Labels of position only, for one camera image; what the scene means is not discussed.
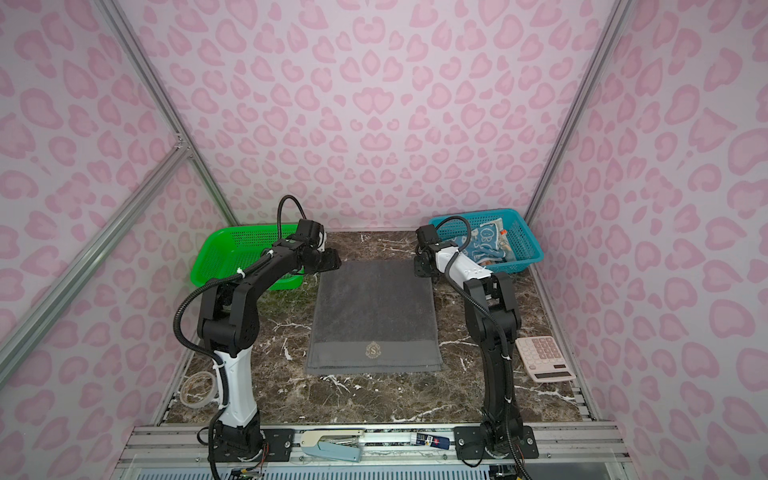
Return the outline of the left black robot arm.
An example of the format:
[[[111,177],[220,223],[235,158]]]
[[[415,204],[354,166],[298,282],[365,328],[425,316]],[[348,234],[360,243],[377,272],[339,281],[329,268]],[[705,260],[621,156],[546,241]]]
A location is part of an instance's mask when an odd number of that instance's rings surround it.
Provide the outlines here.
[[[203,444],[214,478],[219,477],[219,462],[267,459],[251,373],[260,297],[286,275],[325,273],[342,265],[338,251],[326,245],[324,226],[310,220],[291,194],[278,203],[276,234],[276,241],[256,260],[193,290],[173,317],[178,342],[213,364],[218,410]]]

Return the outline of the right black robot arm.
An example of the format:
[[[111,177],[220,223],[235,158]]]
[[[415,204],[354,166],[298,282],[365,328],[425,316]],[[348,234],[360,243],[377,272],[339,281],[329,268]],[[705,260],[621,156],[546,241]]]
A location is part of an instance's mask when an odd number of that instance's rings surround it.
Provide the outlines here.
[[[522,454],[524,422],[515,393],[513,350],[522,325],[513,281],[470,258],[462,244],[443,240],[438,227],[427,224],[416,230],[415,274],[438,281],[443,278],[464,302],[465,324],[481,351],[485,385],[480,431],[483,452],[510,458],[518,479],[529,479]]]

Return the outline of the grey towel gold emblem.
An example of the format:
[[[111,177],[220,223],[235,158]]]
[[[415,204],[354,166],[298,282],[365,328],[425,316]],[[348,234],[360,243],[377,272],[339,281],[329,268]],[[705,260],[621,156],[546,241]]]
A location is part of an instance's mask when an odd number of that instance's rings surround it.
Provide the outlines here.
[[[432,281],[411,260],[350,261],[320,275],[306,372],[442,369]]]

